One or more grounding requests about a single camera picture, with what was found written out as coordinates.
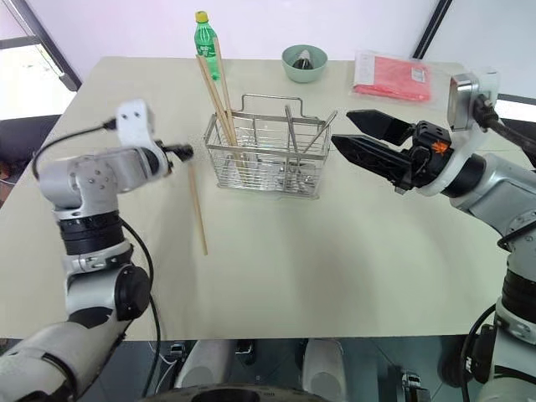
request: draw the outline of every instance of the metal basket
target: metal basket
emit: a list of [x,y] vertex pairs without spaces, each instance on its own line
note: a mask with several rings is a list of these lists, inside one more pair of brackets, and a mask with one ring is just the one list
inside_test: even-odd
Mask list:
[[[281,111],[284,111],[288,101],[299,102],[300,116],[291,118],[296,147],[291,140],[290,125],[286,116],[246,112],[246,98],[284,100],[286,102],[281,102]],[[227,142],[216,115],[210,118],[205,132],[205,144],[219,186],[315,197],[322,167],[329,151],[331,138],[329,120],[331,119],[328,119],[327,127],[320,133],[326,122],[314,116],[303,115],[301,98],[242,95],[241,109],[233,111],[237,147],[232,147]]]

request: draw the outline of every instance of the yellow bottle cap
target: yellow bottle cap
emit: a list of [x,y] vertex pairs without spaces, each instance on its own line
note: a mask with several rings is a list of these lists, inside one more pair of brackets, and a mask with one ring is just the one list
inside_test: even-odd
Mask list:
[[197,11],[195,13],[195,22],[196,23],[207,23],[209,21],[209,16],[205,11]]

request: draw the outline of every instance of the orange light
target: orange light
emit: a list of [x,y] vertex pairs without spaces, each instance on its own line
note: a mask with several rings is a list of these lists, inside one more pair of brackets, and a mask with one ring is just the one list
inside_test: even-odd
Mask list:
[[432,149],[435,151],[435,153],[439,153],[443,157],[446,150],[449,149],[449,146],[444,142],[436,141],[432,144]]

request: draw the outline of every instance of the red plastic bag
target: red plastic bag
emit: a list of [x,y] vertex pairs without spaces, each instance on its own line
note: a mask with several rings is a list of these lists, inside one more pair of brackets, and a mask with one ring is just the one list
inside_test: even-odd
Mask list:
[[408,101],[429,101],[430,70],[417,61],[358,54],[353,90]]

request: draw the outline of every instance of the table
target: table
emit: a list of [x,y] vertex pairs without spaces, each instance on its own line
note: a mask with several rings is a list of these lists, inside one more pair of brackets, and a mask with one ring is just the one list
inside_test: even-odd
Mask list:
[[[226,66],[237,108],[246,92],[294,95],[303,98],[308,115],[326,118],[338,109],[333,133],[358,132],[344,113],[364,108],[446,126],[444,111],[350,95],[350,62],[330,62],[324,77],[307,85],[289,81],[279,61],[229,60]],[[492,229],[454,210],[446,197],[396,194],[334,147],[317,200],[218,188],[202,138],[213,111],[195,60],[103,59],[51,136],[99,124],[137,97],[155,114],[156,137],[193,144],[209,243],[203,256],[180,162],[170,177],[120,196],[121,216],[155,261],[164,338],[463,333],[500,295],[506,253],[495,246]],[[42,163],[117,144],[114,133],[99,132],[51,148]],[[529,166],[498,136],[491,135],[485,150]],[[27,171],[0,210],[2,337],[27,337],[65,319],[64,251],[50,209]],[[135,262],[145,266],[136,250]],[[147,310],[127,339],[154,337]]]

